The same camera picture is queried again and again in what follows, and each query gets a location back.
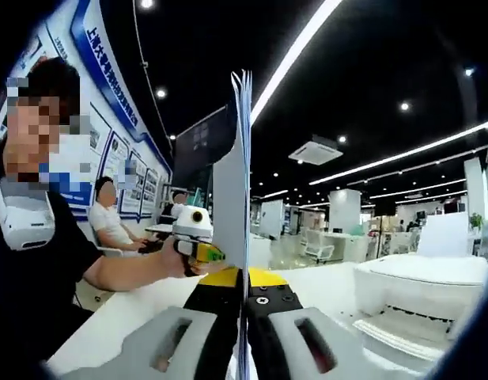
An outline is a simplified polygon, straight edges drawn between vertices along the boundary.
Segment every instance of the gray gripper part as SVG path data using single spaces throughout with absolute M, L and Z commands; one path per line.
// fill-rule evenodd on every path
M 408 380 L 412 374 L 401 370 L 385 370 L 369 362 L 361 343 L 351 332 L 338 325 L 317 308 L 299 309 L 269 316 L 286 356 L 291 380 Z M 321 374 L 298 325 L 308 321 L 315 331 L 315 340 L 328 347 L 335 368 Z
M 123 342 L 119 355 L 96 368 L 80 368 L 62 380 L 191 380 L 205 340 L 216 319 L 215 314 L 169 307 L 145 323 Z M 172 337 L 179 326 L 187 325 L 166 372 L 153 368 L 161 350 L 172 350 Z

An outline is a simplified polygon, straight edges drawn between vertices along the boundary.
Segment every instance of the white shirt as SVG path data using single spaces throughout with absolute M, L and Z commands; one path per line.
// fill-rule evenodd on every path
M 99 202 L 94 202 L 89 211 L 89 223 L 95 231 L 104 230 L 117 243 L 131 244 L 133 242 L 121 226 L 120 216 L 114 206 L 106 208 Z

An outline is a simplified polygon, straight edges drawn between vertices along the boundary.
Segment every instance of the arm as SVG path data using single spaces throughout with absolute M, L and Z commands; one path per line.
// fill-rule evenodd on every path
M 126 226 L 124 226 L 124 223 L 120 223 L 120 225 L 126 230 L 127 232 L 127 236 L 130 237 L 130 239 L 132 241 L 142 241 L 143 239 L 141 237 L 136 237 L 131 231 L 129 228 L 127 228 Z
M 85 271 L 84 279 L 99 289 L 131 291 L 159 279 L 183 277 L 185 269 L 180 254 L 173 249 L 174 241 L 174 237 L 169 237 L 160 252 L 147 256 L 100 257 Z

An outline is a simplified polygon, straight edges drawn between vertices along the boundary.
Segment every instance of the paper sheet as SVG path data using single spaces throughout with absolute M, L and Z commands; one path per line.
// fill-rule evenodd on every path
M 233 148 L 214 164 L 214 237 L 212 242 L 226 255 L 228 264 L 242 269 L 244 294 L 240 313 L 237 378 L 249 379 L 247 318 L 244 305 L 248 297 L 249 188 L 251 164 L 252 76 L 231 75 L 236 101 L 236 138 Z

